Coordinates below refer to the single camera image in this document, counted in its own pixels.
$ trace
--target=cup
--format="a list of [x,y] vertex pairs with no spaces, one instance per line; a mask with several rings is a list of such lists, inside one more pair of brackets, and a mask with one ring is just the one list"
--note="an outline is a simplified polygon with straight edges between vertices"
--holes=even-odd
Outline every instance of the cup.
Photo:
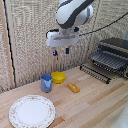
[[41,90],[44,92],[50,92],[52,90],[52,76],[50,74],[41,76]]

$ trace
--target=orange toy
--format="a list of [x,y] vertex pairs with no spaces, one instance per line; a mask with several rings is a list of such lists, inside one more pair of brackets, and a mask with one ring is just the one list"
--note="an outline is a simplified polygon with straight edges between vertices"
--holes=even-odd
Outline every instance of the orange toy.
[[71,91],[73,91],[74,93],[80,92],[80,89],[79,89],[75,84],[73,84],[73,83],[70,83],[70,84],[68,84],[67,86],[68,86],[68,88],[69,88]]

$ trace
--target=patterned plate rim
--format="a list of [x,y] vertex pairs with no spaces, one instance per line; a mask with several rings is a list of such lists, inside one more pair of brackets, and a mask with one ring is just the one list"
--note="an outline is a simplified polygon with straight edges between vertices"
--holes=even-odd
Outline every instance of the patterned plate rim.
[[10,120],[10,122],[11,122],[11,124],[15,127],[15,128],[19,128],[18,126],[16,126],[15,125],[15,123],[12,121],[12,119],[11,119],[11,110],[13,109],[13,107],[14,107],[14,105],[19,101],[19,100],[22,100],[22,99],[24,99],[24,98],[26,98],[26,97],[41,97],[41,98],[45,98],[45,99],[47,99],[51,104],[52,104],[52,107],[53,107],[53,111],[54,111],[54,115],[53,115],[53,119],[45,126],[45,127],[32,127],[32,128],[47,128],[48,126],[50,126],[51,124],[52,124],[52,122],[54,121],[54,119],[55,119],[55,115],[56,115],[56,110],[55,110],[55,107],[54,107],[54,104],[48,99],[48,98],[46,98],[46,97],[44,97],[44,96],[40,96],[40,95],[27,95],[27,96],[24,96],[24,97],[21,97],[21,98],[19,98],[18,100],[16,100],[14,103],[13,103],[13,105],[11,106],[11,108],[10,108],[10,110],[9,110],[9,120]]

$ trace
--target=wall panel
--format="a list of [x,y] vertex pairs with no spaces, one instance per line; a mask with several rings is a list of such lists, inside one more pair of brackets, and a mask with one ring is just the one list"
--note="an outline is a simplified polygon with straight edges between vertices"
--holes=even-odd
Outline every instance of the wall panel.
[[14,87],[4,3],[0,0],[0,93],[8,91]]

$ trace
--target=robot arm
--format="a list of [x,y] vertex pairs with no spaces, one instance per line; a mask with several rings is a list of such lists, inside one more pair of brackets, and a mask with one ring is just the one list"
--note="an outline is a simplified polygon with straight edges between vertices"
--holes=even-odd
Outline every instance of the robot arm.
[[73,45],[79,41],[77,26],[90,22],[93,17],[93,8],[90,5],[94,0],[60,0],[56,13],[56,21],[60,28],[47,32],[46,45],[58,47]]
[[89,5],[93,1],[60,0],[60,5],[56,13],[56,20],[59,26],[62,29],[68,29],[89,22],[93,16],[93,8]]

